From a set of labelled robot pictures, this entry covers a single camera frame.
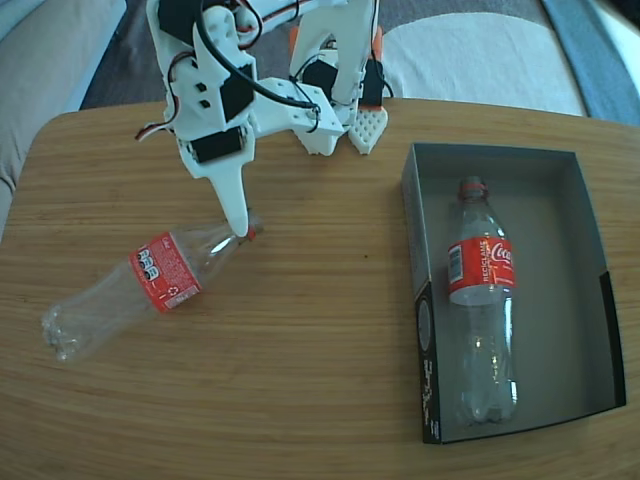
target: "blue fabric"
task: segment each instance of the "blue fabric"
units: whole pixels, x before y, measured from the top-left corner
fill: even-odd
[[[590,116],[640,126],[640,96],[593,0],[542,0]]]

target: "plastic bottle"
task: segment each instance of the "plastic bottle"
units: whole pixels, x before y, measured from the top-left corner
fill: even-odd
[[[53,305],[42,318],[45,340],[60,361],[91,354],[128,326],[200,292],[261,231],[260,220],[250,215],[247,237],[236,236],[227,224],[159,235],[94,286]]]
[[[516,288],[511,243],[480,177],[460,183],[449,248],[449,301],[461,356],[456,404],[465,425],[507,421],[518,401],[512,368]]]

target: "white cushion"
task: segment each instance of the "white cushion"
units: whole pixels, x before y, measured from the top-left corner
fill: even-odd
[[[584,115],[582,97],[554,32],[521,18],[454,13],[384,36],[394,93]]]

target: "cardboard box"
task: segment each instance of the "cardboard box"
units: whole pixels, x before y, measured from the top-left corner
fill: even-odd
[[[449,319],[451,206],[468,175],[514,249],[513,366],[518,406],[501,424],[456,421],[461,353]],[[403,173],[418,326],[423,440],[450,443],[559,424],[626,404],[622,348],[605,255],[575,154],[416,144]]]

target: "red wire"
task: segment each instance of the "red wire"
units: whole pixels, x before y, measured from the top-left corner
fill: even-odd
[[[169,85],[169,93],[171,94],[171,99],[173,101],[173,114],[171,114],[171,118],[166,122],[152,123],[150,125],[147,125],[137,133],[137,135],[135,136],[136,140],[140,140],[148,131],[154,128],[167,127],[171,125],[171,123],[173,123],[173,121],[178,116],[178,112],[180,111],[180,99],[176,96],[175,93],[173,93],[173,87],[171,86],[171,83],[175,81],[173,70],[179,62],[186,58],[195,58],[195,54],[193,52],[180,52],[175,57],[173,57],[171,63],[169,64],[169,70],[167,70],[167,84]]]
[[[299,2],[294,2],[291,5],[288,5],[286,7],[282,7],[279,10],[276,10],[275,12],[271,12],[269,15],[267,15],[266,17],[262,18],[262,22],[267,22],[269,20],[271,20],[272,18],[277,17],[278,15],[281,15],[285,12],[288,12],[289,10],[294,10],[296,8],[298,8],[298,4],[300,6],[304,5],[305,3],[309,3],[311,0],[300,0]],[[240,33],[249,33],[249,32],[253,32],[255,31],[254,27],[238,27],[236,28],[236,30],[238,30]]]
[[[260,18],[260,15],[256,11],[256,9],[253,8],[253,5],[251,5],[249,0],[238,0],[238,3],[240,3],[241,5],[244,5],[246,8],[248,8],[251,11],[251,13],[253,14],[253,16],[255,17],[256,21],[258,22],[258,33],[253,38],[253,40],[251,40],[247,44],[239,46],[240,50],[246,50],[248,48],[253,47],[256,44],[256,42],[260,39],[260,37],[262,36],[262,30],[264,29],[264,25],[262,23],[262,18]]]

